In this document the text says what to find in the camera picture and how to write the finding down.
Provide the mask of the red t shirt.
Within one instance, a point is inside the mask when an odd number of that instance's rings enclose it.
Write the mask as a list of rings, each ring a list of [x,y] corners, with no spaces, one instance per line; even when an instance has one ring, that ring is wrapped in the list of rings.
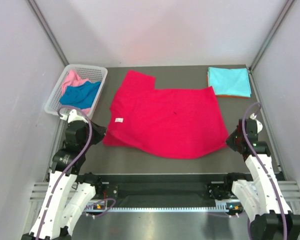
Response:
[[[228,131],[213,88],[156,89],[127,72],[110,106],[103,143],[170,159],[196,159],[226,147]]]

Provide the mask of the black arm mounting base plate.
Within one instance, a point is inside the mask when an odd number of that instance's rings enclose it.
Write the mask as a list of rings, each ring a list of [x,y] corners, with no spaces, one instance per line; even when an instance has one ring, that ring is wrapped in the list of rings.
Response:
[[[128,197],[190,197],[202,200],[235,199],[226,182],[110,182],[99,183],[96,196],[124,200]]]

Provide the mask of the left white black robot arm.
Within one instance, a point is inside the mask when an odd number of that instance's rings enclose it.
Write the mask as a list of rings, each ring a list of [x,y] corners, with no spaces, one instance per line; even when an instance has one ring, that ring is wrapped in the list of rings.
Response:
[[[106,127],[85,120],[67,124],[62,148],[53,156],[48,189],[38,217],[23,240],[70,240],[74,228],[92,198],[104,191],[93,173],[80,175],[89,147],[100,143]]]

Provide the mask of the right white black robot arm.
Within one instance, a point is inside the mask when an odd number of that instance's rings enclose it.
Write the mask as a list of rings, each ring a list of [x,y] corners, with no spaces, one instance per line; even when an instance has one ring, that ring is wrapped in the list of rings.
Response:
[[[229,204],[228,215],[246,213],[252,240],[296,240],[300,236],[300,215],[294,214],[280,190],[273,171],[271,152],[258,139],[262,124],[256,119],[240,119],[226,145],[242,155],[252,179],[244,173],[228,173],[223,183],[209,183],[210,198],[237,198],[239,206]]]

